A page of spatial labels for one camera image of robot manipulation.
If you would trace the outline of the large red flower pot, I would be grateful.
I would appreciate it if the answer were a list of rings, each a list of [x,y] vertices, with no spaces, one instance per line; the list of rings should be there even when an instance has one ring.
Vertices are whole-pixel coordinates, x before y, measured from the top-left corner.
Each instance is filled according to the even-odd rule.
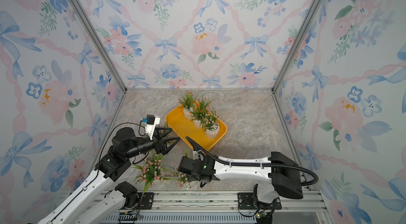
[[[208,108],[211,100],[206,97],[201,97],[196,100],[196,106],[192,111],[192,121],[195,127],[203,128],[203,121],[208,113]]]

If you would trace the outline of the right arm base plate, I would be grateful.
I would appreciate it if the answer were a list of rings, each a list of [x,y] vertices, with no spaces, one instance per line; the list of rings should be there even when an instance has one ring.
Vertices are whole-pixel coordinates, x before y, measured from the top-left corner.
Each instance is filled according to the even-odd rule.
[[[271,203],[260,201],[253,192],[240,192],[237,194],[238,208],[240,210],[281,210],[282,206],[279,198]]]

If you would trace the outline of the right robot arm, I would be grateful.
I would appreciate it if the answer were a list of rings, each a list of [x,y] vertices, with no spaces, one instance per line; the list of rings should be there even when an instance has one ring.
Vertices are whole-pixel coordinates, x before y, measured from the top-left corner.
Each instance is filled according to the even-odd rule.
[[[230,159],[205,155],[201,159],[183,157],[178,171],[190,181],[207,183],[221,180],[246,179],[259,181],[254,187],[255,200],[270,204],[276,198],[303,198],[299,165],[280,152],[258,159]]]

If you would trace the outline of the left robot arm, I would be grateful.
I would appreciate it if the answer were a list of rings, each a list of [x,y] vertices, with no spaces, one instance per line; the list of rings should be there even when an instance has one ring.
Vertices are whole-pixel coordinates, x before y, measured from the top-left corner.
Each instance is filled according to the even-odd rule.
[[[119,209],[140,209],[142,194],[124,181],[95,206],[91,203],[131,166],[130,159],[154,150],[168,154],[179,137],[170,137],[170,128],[147,125],[145,137],[137,137],[130,127],[119,129],[112,138],[112,146],[100,158],[88,178],[54,211],[41,219],[41,224],[99,224]]]

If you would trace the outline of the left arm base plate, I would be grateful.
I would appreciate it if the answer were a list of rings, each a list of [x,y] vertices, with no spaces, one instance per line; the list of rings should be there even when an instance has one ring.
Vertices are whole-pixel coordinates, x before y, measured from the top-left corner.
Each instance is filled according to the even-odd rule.
[[[124,208],[128,210],[151,210],[154,196],[153,192],[133,193],[126,198]]]

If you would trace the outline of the yellow plastic storage tray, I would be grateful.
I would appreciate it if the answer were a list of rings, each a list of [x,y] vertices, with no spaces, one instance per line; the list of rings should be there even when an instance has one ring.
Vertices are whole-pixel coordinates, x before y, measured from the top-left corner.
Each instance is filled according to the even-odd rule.
[[[165,117],[169,127],[190,147],[192,145],[186,137],[192,138],[204,149],[210,151],[227,133],[227,125],[219,120],[219,133],[214,138],[209,138],[203,128],[196,127],[192,120],[185,117],[182,106],[178,106]]]

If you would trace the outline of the small red flower pot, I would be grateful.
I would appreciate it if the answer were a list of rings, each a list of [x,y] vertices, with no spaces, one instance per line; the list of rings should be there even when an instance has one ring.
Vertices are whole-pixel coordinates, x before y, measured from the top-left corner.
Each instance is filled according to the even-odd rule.
[[[181,94],[181,98],[178,99],[179,104],[182,107],[184,117],[188,120],[192,120],[192,112],[196,108],[196,98],[193,92],[185,92]]]

